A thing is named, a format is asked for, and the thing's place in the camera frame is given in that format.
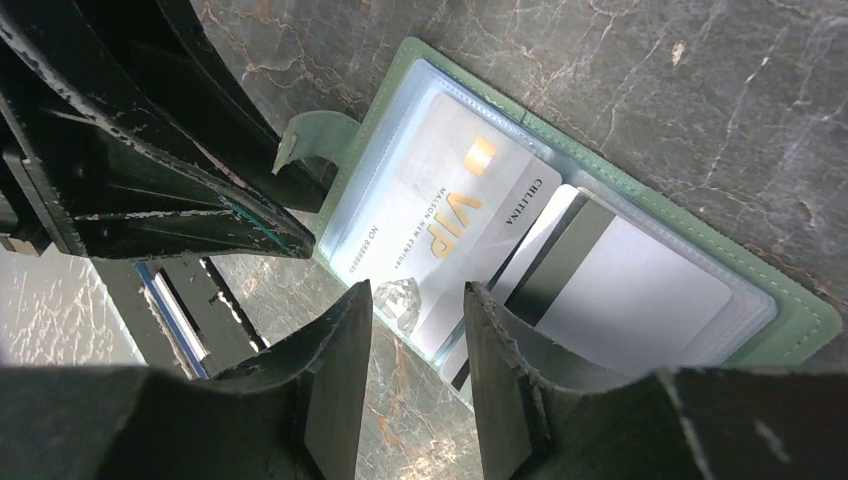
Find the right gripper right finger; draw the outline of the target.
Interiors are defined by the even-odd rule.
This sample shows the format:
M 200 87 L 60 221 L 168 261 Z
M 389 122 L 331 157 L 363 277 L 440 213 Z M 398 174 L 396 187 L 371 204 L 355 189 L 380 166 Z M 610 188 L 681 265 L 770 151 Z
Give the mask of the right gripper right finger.
M 629 378 L 464 292 L 487 479 L 843 479 L 847 374 L 663 367 Z

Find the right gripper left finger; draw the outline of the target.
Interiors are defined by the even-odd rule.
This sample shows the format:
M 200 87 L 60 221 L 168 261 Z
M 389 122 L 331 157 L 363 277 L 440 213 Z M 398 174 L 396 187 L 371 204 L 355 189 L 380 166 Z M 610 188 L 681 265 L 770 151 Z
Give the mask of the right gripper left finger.
M 1 371 L 5 479 L 351 479 L 372 342 L 368 281 L 207 380 L 141 366 Z

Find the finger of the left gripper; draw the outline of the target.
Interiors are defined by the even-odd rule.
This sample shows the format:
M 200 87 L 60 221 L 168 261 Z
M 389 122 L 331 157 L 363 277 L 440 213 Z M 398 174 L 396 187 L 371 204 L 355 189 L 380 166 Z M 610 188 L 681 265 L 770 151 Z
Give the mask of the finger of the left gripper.
M 276 204 L 317 212 L 326 189 L 297 161 L 271 172 L 280 137 L 256 108 L 211 44 L 189 1 L 158 1 L 165 22 L 188 56 L 199 80 L 204 111 L 187 129 L 247 185 Z
M 1 5 L 1 180 L 57 248 L 108 260 L 308 258 L 314 235 L 187 129 L 199 80 L 158 1 Z

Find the white striped credit card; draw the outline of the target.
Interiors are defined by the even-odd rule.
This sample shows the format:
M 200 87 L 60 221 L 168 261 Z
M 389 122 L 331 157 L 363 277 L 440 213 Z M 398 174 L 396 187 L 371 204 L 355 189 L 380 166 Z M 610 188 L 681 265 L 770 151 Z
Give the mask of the white striped credit card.
M 525 323 L 626 375 L 728 357 L 719 327 L 733 293 L 717 275 L 569 185 L 530 220 L 472 262 L 474 280 Z

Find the green card holder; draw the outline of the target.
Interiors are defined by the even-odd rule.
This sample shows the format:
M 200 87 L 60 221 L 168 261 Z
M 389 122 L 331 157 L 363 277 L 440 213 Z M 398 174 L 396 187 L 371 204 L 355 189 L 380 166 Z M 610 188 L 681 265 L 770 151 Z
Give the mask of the green card holder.
M 614 378 L 798 365 L 843 327 L 811 291 L 414 37 L 363 120 L 293 117 L 272 170 L 308 157 L 338 169 L 319 261 L 345 284 L 369 280 L 377 315 L 467 403 L 470 281 Z

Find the patterned white credit card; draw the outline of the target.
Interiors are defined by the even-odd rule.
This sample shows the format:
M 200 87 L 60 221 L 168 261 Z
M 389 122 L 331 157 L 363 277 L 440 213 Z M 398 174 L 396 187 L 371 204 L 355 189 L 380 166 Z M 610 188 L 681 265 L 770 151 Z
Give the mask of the patterned white credit card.
M 331 268 L 369 280 L 377 305 L 435 354 L 462 315 L 462 288 L 493 277 L 562 177 L 527 147 L 439 92 L 385 155 L 356 206 L 341 212 Z

